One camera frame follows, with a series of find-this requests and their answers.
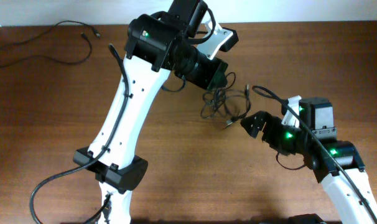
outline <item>tangled cable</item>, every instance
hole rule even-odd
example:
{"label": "tangled cable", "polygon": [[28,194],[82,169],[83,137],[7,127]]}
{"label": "tangled cable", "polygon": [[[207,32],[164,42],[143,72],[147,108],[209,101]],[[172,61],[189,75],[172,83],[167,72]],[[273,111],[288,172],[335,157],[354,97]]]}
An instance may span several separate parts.
{"label": "tangled cable", "polygon": [[[231,118],[226,122],[227,125],[231,125],[239,119],[245,118],[251,109],[251,101],[249,100],[249,85],[246,86],[244,90],[232,90],[230,89],[236,81],[236,73],[230,72],[226,75],[226,78],[233,76],[233,81],[228,87],[217,88],[216,90],[207,91],[202,95],[202,100],[205,102],[201,110],[201,117],[204,119],[213,118],[218,113],[222,118],[226,116],[231,116]],[[232,112],[231,109],[226,104],[226,101],[231,98],[244,98],[246,100],[245,112],[239,115]],[[204,115],[207,108],[210,108],[211,113]]]}
{"label": "tangled cable", "polygon": [[[10,48],[13,48],[13,47],[20,47],[20,46],[28,44],[28,43],[30,43],[30,42],[32,42],[34,40],[37,40],[37,39],[41,38],[42,36],[44,36],[44,35],[52,32],[60,24],[63,24],[63,23],[66,23],[66,22],[75,23],[75,24],[81,24],[81,25],[84,25],[85,27],[89,27],[91,29],[91,31],[93,32],[93,34],[97,38],[100,38],[100,33],[92,25],[85,24],[84,22],[78,22],[78,21],[61,21],[61,22],[56,23],[52,27],[50,27],[45,32],[40,33],[40,34],[38,34],[38,35],[36,35],[34,37],[31,37],[31,38],[29,38],[27,40],[23,40],[23,41],[20,41],[20,42],[14,42],[14,43],[5,44],[3,46],[0,46],[0,52],[2,52],[4,50],[6,51],[7,49],[10,49]],[[83,59],[69,62],[69,61],[63,61],[63,60],[60,60],[60,59],[57,59],[57,58],[53,58],[53,57],[47,56],[47,55],[34,54],[34,55],[30,55],[30,56],[27,56],[27,57],[24,57],[24,58],[17,59],[17,60],[12,61],[12,62],[4,63],[4,64],[0,63],[0,68],[6,68],[6,67],[9,67],[9,66],[15,65],[17,63],[33,59],[33,58],[44,58],[44,59],[47,59],[47,60],[51,60],[51,61],[53,61],[55,63],[61,63],[61,64],[64,64],[64,65],[79,65],[79,64],[81,64],[83,62],[86,62],[89,59],[89,57],[90,57],[90,55],[92,53],[92,50],[93,50],[91,42],[90,42],[89,38],[86,36],[86,34],[81,33],[81,38],[83,40],[85,40],[88,43],[88,46],[89,46],[89,52],[87,53],[87,55]]]}

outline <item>white arm segment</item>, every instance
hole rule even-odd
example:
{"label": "white arm segment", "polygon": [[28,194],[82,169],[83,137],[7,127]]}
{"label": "white arm segment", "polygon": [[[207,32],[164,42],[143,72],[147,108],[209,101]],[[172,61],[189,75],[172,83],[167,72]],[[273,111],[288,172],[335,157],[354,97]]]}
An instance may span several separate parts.
{"label": "white arm segment", "polygon": [[[345,171],[356,184],[364,198],[367,199],[377,217],[377,204],[368,182],[367,173],[360,172],[358,169],[348,169]],[[338,210],[343,224],[374,223],[365,206],[360,204],[360,199],[341,172],[340,175],[335,177],[329,174],[324,177],[321,184]]]}
{"label": "white arm segment", "polygon": [[[151,70],[151,63],[135,56],[133,56],[132,59],[125,57],[123,63],[126,75],[128,76],[129,94],[133,94],[133,97],[128,100],[115,136],[109,146],[110,152],[106,152],[99,160],[107,166],[116,164],[118,165],[118,169],[125,168],[132,163],[137,137],[139,136],[144,119],[147,116],[157,92],[168,79],[170,73],[170,70],[163,68],[160,69],[159,72],[154,72]],[[89,146],[88,150],[93,152],[93,157],[96,157],[100,153],[101,147],[105,145],[108,140],[123,104],[125,87],[122,80],[123,79],[121,79],[119,83],[113,104],[111,105],[103,127],[96,139]],[[132,192],[126,191],[125,194],[119,194],[114,187],[106,183],[100,183],[100,188],[102,203],[106,195],[112,193],[110,199],[111,211],[108,217],[109,224],[130,223],[129,206]],[[105,222],[103,213],[98,223],[108,224]]]}
{"label": "white arm segment", "polygon": [[205,27],[208,30],[208,35],[212,35],[206,42],[202,44],[198,44],[197,49],[205,54],[209,60],[213,60],[218,53],[220,47],[228,40],[230,37],[233,36],[233,32],[231,30],[223,29],[219,23],[216,22],[215,31],[211,34],[212,31],[212,20],[209,20],[205,23]]}
{"label": "white arm segment", "polygon": [[[288,98],[288,106],[292,108],[296,114],[299,114],[299,101],[301,99],[302,97],[300,96]],[[296,119],[296,117],[289,110],[287,110],[286,115],[284,116],[284,119],[282,119],[281,124],[299,128],[299,120]]]}

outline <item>cable plug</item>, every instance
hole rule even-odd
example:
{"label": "cable plug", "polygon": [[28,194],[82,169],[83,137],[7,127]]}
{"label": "cable plug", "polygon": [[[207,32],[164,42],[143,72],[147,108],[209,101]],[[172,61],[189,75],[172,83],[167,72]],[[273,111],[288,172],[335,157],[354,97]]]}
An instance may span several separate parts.
{"label": "cable plug", "polygon": [[97,37],[97,38],[100,38],[100,33],[94,28],[92,27],[91,30],[93,31],[94,35]]}
{"label": "cable plug", "polygon": [[246,97],[249,97],[249,84],[246,84],[245,90],[244,90],[244,95]]}
{"label": "cable plug", "polygon": [[236,119],[232,117],[231,119],[226,121],[226,126],[224,129],[228,128],[230,125],[232,125],[234,122],[236,122]]}
{"label": "cable plug", "polygon": [[89,41],[88,36],[84,32],[81,33],[81,37],[84,38],[86,41]]}

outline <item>black cable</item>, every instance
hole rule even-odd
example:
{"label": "black cable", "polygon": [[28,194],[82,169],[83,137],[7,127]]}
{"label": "black cable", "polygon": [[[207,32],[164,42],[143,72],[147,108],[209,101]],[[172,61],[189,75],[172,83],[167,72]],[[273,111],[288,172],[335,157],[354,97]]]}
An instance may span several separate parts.
{"label": "black cable", "polygon": [[252,90],[253,90],[255,93],[257,93],[257,94],[259,94],[259,95],[261,95],[261,96],[263,96],[263,97],[266,97],[266,98],[269,98],[269,99],[273,99],[272,96],[267,95],[267,94],[264,94],[264,93],[262,93],[261,91],[255,89],[255,88],[253,88],[253,87],[252,87]]}
{"label": "black cable", "polygon": [[165,13],[165,11],[159,11],[159,12],[155,12],[155,13],[151,14],[151,16],[156,18],[156,19],[160,19],[164,13]]}
{"label": "black cable", "polygon": [[207,41],[213,34],[213,32],[215,31],[215,27],[216,27],[216,20],[215,20],[215,16],[213,15],[212,13],[212,10],[210,8],[207,9],[208,13],[209,13],[209,16],[211,17],[211,21],[212,21],[212,30],[210,32],[209,35],[207,35],[206,37],[204,38],[201,38],[201,39],[188,39],[187,40],[187,43],[190,44],[190,45],[194,45],[194,44],[202,44],[204,43],[205,41]]}
{"label": "black cable", "polygon": [[168,92],[171,92],[171,93],[180,92],[180,91],[182,91],[184,89],[184,87],[186,86],[186,82],[187,82],[186,78],[184,77],[184,75],[182,76],[182,80],[183,80],[183,84],[177,90],[170,90],[170,89],[166,88],[164,85],[161,86],[161,90],[168,91]]}
{"label": "black cable", "polygon": [[310,128],[301,120],[301,118],[298,116],[298,114],[295,113],[295,111],[287,105],[287,103],[282,100],[280,97],[278,97],[275,93],[273,93],[272,91],[268,90],[267,88],[265,87],[262,87],[262,86],[254,86],[252,87],[253,90],[255,89],[260,89],[260,90],[263,90],[265,91],[266,93],[269,93],[269,96],[268,98],[272,98],[272,99],[275,99],[277,100],[278,102],[280,102],[280,104],[285,107],[285,109],[289,110],[289,112],[292,113],[292,115],[295,116],[296,119],[298,119],[300,125],[302,126],[302,128],[305,129],[305,131],[312,137],[312,139],[316,142],[316,144],[321,148],[321,150],[323,150],[325,152],[326,155],[328,155],[328,157],[330,159],[332,159],[333,163],[335,164],[335,166],[337,167],[337,169],[342,172],[342,174],[345,176],[345,178],[347,179],[347,181],[349,182],[350,186],[353,188],[353,190],[355,191],[355,193],[357,194],[357,196],[359,197],[359,199],[361,200],[361,202],[363,203],[363,205],[366,207],[368,213],[370,214],[371,218],[373,219],[373,221],[377,224],[377,218],[374,214],[374,211],[372,211],[367,199],[364,198],[364,196],[361,194],[360,190],[358,190],[356,184],[352,181],[352,179],[349,177],[349,175],[346,173],[346,171],[339,165],[339,163],[335,160],[335,158],[333,158],[327,151],[327,149],[323,146],[323,144],[320,142],[319,139],[317,139],[317,136],[310,130]]}
{"label": "black cable", "polygon": [[[2,49],[7,49],[7,48],[11,48],[11,47],[16,47],[16,46],[21,46],[21,45],[24,45],[24,44],[28,44],[29,42],[32,42],[32,41],[34,41],[36,39],[39,39],[43,35],[48,34],[55,27],[57,27],[58,25],[60,25],[62,23],[65,23],[65,22],[72,22],[72,23],[82,24],[84,26],[90,27],[92,29],[94,35],[97,38],[100,38],[100,33],[93,26],[91,26],[91,25],[85,24],[83,22],[78,22],[78,21],[61,21],[61,22],[58,22],[55,25],[53,25],[47,31],[45,31],[45,32],[43,32],[43,33],[41,33],[41,34],[39,34],[39,35],[37,35],[35,37],[29,38],[29,39],[21,41],[21,42],[15,42],[15,43],[10,43],[10,44],[3,45],[3,46],[0,47],[0,51]],[[84,39],[88,43],[89,48],[90,48],[88,54],[85,56],[85,58],[83,58],[81,60],[78,60],[78,61],[75,61],[75,62],[65,62],[65,61],[62,61],[62,60],[59,60],[59,59],[56,59],[56,58],[53,58],[53,57],[50,57],[50,56],[46,56],[46,55],[31,55],[31,56],[28,56],[28,57],[20,58],[18,60],[13,61],[13,62],[5,63],[5,64],[0,64],[0,68],[6,68],[6,67],[9,67],[9,66],[15,65],[17,63],[23,62],[25,60],[33,59],[33,58],[44,58],[44,59],[51,60],[53,62],[61,63],[61,64],[64,64],[64,65],[79,65],[79,64],[85,62],[86,60],[88,60],[88,58],[90,57],[90,55],[92,53],[92,45],[91,45],[88,37],[84,33],[81,33],[81,37],[82,37],[82,39]]]}
{"label": "black cable", "polygon": [[94,214],[92,217],[90,217],[88,220],[86,220],[83,224],[89,224],[93,220],[95,220],[100,215],[100,213],[106,208],[110,198],[111,198],[111,194],[107,194],[106,200],[104,201],[103,206],[101,206],[101,208],[96,212],[96,214]]}
{"label": "black cable", "polygon": [[[129,99],[129,83],[128,83],[128,76],[126,75],[126,71],[124,69],[124,66],[123,66],[123,63],[122,63],[122,59],[121,57],[119,57],[118,55],[118,52],[115,50],[115,48],[113,47],[113,45],[109,44],[109,50],[111,51],[111,53],[113,54],[113,56],[116,58],[117,62],[118,62],[118,65],[119,65],[119,68],[121,69],[121,73],[122,73],[122,76],[123,76],[123,82],[124,82],[124,85],[125,85],[125,91],[124,91],[124,101],[123,101],[123,104],[122,104],[122,107],[118,113],[118,116],[117,116],[117,119],[115,121],[115,124],[113,126],[113,129],[111,130],[111,133],[109,135],[109,138],[106,142],[106,144],[101,148],[101,152],[93,159],[91,160],[90,162],[86,163],[85,165],[83,166],[80,166],[80,167],[76,167],[74,169],[70,169],[70,170],[67,170],[67,171],[64,171],[64,172],[61,172],[59,174],[55,174],[45,180],[43,180],[41,183],[39,183],[36,188],[34,189],[34,191],[31,193],[31,196],[30,196],[30,200],[29,200],[29,209],[30,209],[30,212],[31,212],[31,215],[32,215],[32,218],[34,219],[34,221],[38,224],[43,224],[40,220],[39,220],[39,217],[37,216],[37,214],[35,213],[35,209],[34,209],[34,198],[35,198],[35,195],[36,193],[38,192],[38,190],[43,187],[45,184],[49,183],[50,181],[54,180],[54,179],[57,179],[57,178],[60,178],[60,177],[64,177],[66,175],[69,175],[69,174],[73,174],[75,172],[78,172],[80,170],[83,170],[83,169],[86,169],[88,168],[89,166],[93,165],[95,162],[97,162],[103,155],[106,151],[109,151],[108,147],[109,145],[111,144],[111,141],[113,140],[114,138],[114,135],[115,135],[115,132],[118,128],[118,125],[119,125],[119,122],[121,121],[121,118],[122,118],[122,115],[126,109],[126,105],[128,103],[128,99]],[[100,210],[97,212],[97,213],[101,213],[103,210],[104,210],[105,206],[103,205]]]}
{"label": "black cable", "polygon": [[276,160],[277,160],[278,164],[280,164],[280,166],[282,166],[283,168],[285,168],[285,169],[287,169],[287,170],[300,170],[301,168],[304,168],[304,167],[306,166],[305,164],[303,164],[303,165],[301,165],[300,167],[297,167],[297,168],[289,168],[289,167],[286,167],[286,166],[282,165],[282,164],[280,163],[280,161],[278,160],[278,156],[279,156],[279,155],[280,155],[280,152],[277,152]]}
{"label": "black cable", "polygon": [[[212,118],[214,117],[217,113],[221,117],[226,117],[226,116],[231,116],[231,119],[228,120],[228,125],[234,123],[235,121],[245,118],[245,116],[248,114],[248,112],[251,109],[251,101],[249,100],[249,90],[245,89],[244,91],[242,90],[231,90],[230,88],[234,85],[236,81],[236,73],[235,72],[230,72],[229,74],[226,75],[226,78],[228,78],[230,75],[233,76],[233,81],[228,87],[224,88],[217,88],[216,90],[213,91],[206,91],[202,95],[202,100],[205,102],[201,112],[200,116],[204,119],[207,118]],[[235,115],[231,112],[229,107],[226,104],[226,101],[230,98],[244,98],[246,100],[246,110],[244,113],[240,115]],[[211,113],[209,115],[204,115],[204,112],[207,108],[211,109]]]}
{"label": "black cable", "polygon": [[197,31],[197,34],[208,34],[208,31]]}

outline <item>white bracket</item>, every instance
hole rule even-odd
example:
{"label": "white bracket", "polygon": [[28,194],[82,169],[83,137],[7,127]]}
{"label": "white bracket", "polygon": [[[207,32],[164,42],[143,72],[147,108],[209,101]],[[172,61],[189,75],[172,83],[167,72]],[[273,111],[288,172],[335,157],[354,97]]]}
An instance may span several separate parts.
{"label": "white bracket", "polygon": [[[211,34],[212,31],[212,20],[209,20],[205,23],[205,27],[207,28],[208,35]],[[220,47],[230,38],[233,36],[233,32],[230,30],[226,30],[221,28],[219,23],[216,22],[215,31],[211,35],[211,37],[202,44],[198,44],[197,49],[204,53],[209,60],[212,60],[216,53],[219,51]]]}
{"label": "white bracket", "polygon": [[[299,115],[299,100],[301,100],[302,97],[300,96],[294,96],[288,99],[288,106],[292,108],[296,114]],[[296,119],[296,117],[287,110],[286,115],[284,116],[284,119],[281,122],[282,125],[288,125],[295,128],[299,128],[299,121]]]}

